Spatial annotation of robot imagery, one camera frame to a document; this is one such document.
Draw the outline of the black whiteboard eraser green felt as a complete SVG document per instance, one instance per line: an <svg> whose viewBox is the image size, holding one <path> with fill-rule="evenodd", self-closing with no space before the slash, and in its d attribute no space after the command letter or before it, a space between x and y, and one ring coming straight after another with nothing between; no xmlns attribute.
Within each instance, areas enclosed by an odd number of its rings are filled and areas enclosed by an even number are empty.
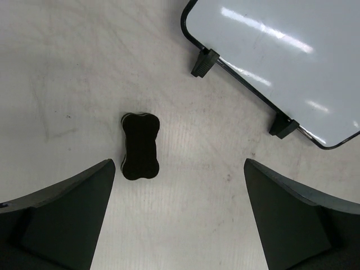
<svg viewBox="0 0 360 270"><path fill-rule="evenodd" d="M160 120L150 113L126 113L121 119L125 135L125 155L121 172L130 181L155 178L160 170L156 138Z"/></svg>

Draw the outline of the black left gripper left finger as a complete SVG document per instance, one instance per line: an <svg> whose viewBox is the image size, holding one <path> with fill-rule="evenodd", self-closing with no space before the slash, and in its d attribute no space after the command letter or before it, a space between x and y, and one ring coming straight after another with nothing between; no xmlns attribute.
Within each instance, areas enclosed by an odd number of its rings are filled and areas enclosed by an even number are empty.
<svg viewBox="0 0 360 270"><path fill-rule="evenodd" d="M1 269L90 269L115 164L1 203Z"/></svg>

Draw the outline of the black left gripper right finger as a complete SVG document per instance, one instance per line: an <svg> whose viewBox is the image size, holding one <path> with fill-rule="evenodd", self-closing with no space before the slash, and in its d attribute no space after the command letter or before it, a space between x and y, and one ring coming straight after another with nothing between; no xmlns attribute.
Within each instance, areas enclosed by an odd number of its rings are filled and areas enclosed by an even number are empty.
<svg viewBox="0 0 360 270"><path fill-rule="evenodd" d="M253 159L244 175L269 269L359 269L359 204Z"/></svg>

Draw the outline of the black-framed small whiteboard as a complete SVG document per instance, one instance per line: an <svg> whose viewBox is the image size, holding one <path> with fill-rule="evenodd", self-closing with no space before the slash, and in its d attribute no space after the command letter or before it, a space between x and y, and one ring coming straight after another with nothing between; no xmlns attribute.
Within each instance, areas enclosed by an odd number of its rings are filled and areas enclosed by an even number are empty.
<svg viewBox="0 0 360 270"><path fill-rule="evenodd" d="M358 1L189 1L181 29L318 147L359 135Z"/></svg>

